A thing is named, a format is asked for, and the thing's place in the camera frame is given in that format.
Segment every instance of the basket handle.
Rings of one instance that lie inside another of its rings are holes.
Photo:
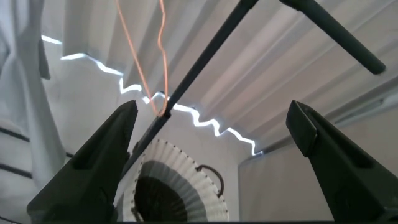
[[[198,167],[195,168],[195,170],[196,171],[201,171],[202,168],[206,168],[206,169],[211,170],[219,178],[220,183],[221,183],[221,189],[218,192],[217,197],[220,198],[222,196],[222,194],[224,193],[224,179],[223,179],[223,177],[221,176],[221,174],[216,169],[214,169],[214,168],[212,168],[211,166],[208,166],[208,165],[199,165]]]

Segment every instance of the orange string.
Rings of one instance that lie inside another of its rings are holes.
[[[156,109],[156,105],[155,103],[152,101],[152,94],[150,93],[149,87],[147,85],[147,82],[145,80],[144,77],[144,73],[142,72],[142,68],[141,65],[138,61],[138,56],[136,53],[136,50],[134,49],[134,46],[132,44],[128,29],[127,29],[127,25],[126,22],[124,21],[124,17],[123,17],[123,13],[122,10],[120,8],[120,4],[119,4],[119,0],[115,0],[118,12],[119,12],[119,17],[121,20],[121,23],[123,25],[123,30],[124,30],[124,34],[126,35],[127,41],[129,42],[129,46],[130,46],[130,51],[132,53],[132,57],[134,58],[134,61],[137,65],[137,69],[138,69],[138,73],[140,75],[141,81],[144,84],[144,89],[148,95],[148,98],[150,100],[150,104],[152,105],[152,109],[154,110],[155,114],[158,114],[158,116],[162,116],[165,113],[166,107],[167,107],[167,98],[169,95],[169,88],[168,88],[168,79],[167,79],[167,57],[166,57],[166,52],[162,46],[162,34],[163,34],[163,29],[164,29],[164,25],[165,25],[165,21],[166,21],[166,13],[165,13],[165,9],[164,9],[164,2],[163,0],[159,0],[160,1],[160,9],[162,10],[162,25],[160,27],[160,31],[159,31],[159,36],[157,38],[157,45],[159,46],[160,51],[162,52],[162,56],[163,56],[163,64],[164,64],[164,80],[165,80],[165,100],[163,102],[163,108],[162,111],[160,113],[157,112]]]

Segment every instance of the white cloth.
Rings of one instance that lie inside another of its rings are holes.
[[[0,0],[0,117],[30,138],[39,188],[65,162],[41,81],[50,77],[40,34],[43,6],[43,0]]]

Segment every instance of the corrugated metal sheet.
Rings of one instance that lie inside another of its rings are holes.
[[[163,45],[174,90],[237,0],[165,0]],[[156,40],[157,0],[120,0],[152,91],[163,90]],[[328,114],[397,76],[398,1],[323,0],[320,4],[386,65],[374,76],[303,14],[277,0],[259,1],[195,80],[181,104],[200,120],[216,118],[255,139],[257,148],[288,136],[291,100]],[[111,0],[47,1],[43,32],[63,42],[63,55],[84,52],[124,74],[124,87],[140,83],[116,5]]]

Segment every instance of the metal rod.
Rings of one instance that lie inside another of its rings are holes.
[[[235,30],[236,26],[242,21],[245,15],[254,7],[258,0],[240,0],[238,5],[234,8],[228,18],[225,20],[224,24],[217,31],[216,35],[212,38],[210,43],[201,53],[197,61],[192,65],[192,68],[188,71],[187,75],[175,89],[174,93],[167,103],[165,115],[162,117],[157,117],[149,126],[146,133],[141,137],[138,142],[137,147],[134,149],[129,160],[124,165],[121,178],[126,175],[127,171],[131,166],[137,161],[138,157],[144,152],[145,148],[149,143],[155,138],[156,134],[162,129],[163,125],[170,118],[170,111],[173,106],[178,102],[181,96],[193,83],[199,73],[204,69],[207,63],[211,60],[217,50],[223,45],[225,40],[229,37],[232,31]]]
[[[363,44],[346,30],[333,16],[314,0],[280,0],[283,4],[303,12],[313,23],[353,56],[374,75],[386,70],[386,66]]]

